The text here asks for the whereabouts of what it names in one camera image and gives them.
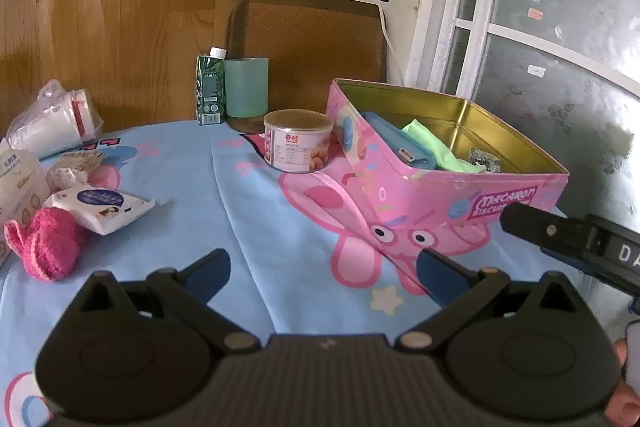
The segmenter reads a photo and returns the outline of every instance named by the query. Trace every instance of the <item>barcode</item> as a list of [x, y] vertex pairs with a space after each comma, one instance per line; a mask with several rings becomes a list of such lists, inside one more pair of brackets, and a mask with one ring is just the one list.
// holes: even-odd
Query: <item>barcode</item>
[[202, 124], [209, 125], [211, 123], [220, 123], [220, 115], [219, 114], [203, 114]]

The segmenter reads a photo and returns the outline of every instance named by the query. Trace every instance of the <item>white package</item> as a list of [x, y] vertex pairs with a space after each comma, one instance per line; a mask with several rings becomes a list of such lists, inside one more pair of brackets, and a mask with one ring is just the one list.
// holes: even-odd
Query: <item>white package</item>
[[81, 227], [107, 235], [135, 221], [155, 204], [156, 200], [146, 201], [117, 190], [86, 184], [52, 194], [44, 206], [68, 210]]
[[7, 140], [14, 149], [45, 158], [94, 140], [101, 129], [102, 120], [84, 89], [66, 92], [59, 81], [50, 80], [12, 121]]
[[[51, 191], [44, 171], [30, 151], [12, 149], [7, 140], [0, 142], [0, 232], [5, 222], [16, 220], [26, 227], [33, 214]], [[0, 265], [9, 249], [0, 233]]]

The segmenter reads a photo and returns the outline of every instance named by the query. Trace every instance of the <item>pink fuzzy object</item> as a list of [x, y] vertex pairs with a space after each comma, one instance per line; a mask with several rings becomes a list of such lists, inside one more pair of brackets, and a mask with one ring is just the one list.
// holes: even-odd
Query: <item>pink fuzzy object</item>
[[62, 208], [41, 208], [26, 228], [7, 221], [4, 238], [27, 273], [47, 282], [64, 279], [73, 271], [87, 239], [86, 230]]

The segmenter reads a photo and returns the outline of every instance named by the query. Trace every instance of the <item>blue case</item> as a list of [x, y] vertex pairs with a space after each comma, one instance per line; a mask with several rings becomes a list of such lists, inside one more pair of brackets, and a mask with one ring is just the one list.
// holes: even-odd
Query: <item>blue case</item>
[[361, 115], [402, 162], [414, 169], [436, 169], [436, 158], [433, 153], [425, 149], [404, 131], [391, 125], [374, 112], [363, 111]]

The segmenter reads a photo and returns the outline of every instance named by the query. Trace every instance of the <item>green cloth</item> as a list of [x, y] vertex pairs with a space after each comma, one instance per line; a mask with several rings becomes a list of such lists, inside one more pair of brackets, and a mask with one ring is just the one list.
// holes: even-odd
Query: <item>green cloth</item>
[[403, 131], [416, 140], [425, 149], [430, 150], [436, 158], [438, 167], [451, 172], [484, 172], [484, 165], [471, 165], [459, 160], [429, 129], [417, 120], [412, 121]]

